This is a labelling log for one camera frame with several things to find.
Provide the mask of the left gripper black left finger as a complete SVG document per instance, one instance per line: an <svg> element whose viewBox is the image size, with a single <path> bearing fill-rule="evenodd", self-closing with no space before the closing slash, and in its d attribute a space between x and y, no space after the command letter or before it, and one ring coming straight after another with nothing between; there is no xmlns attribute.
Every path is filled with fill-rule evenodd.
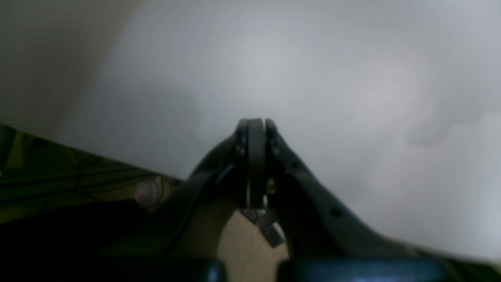
<svg viewBox="0 0 501 282"><path fill-rule="evenodd" d="M249 120L213 148L145 223L98 255L104 282L225 282L216 258L234 211L249 207Z"/></svg>

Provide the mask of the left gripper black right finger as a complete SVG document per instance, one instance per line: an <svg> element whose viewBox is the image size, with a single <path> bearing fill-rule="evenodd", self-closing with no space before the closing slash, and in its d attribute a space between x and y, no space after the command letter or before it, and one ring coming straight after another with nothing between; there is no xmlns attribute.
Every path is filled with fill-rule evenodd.
<svg viewBox="0 0 501 282"><path fill-rule="evenodd" d="M270 119L249 120L249 207L277 214L289 259L278 282L449 282L438 260L374 232L333 196Z"/></svg>

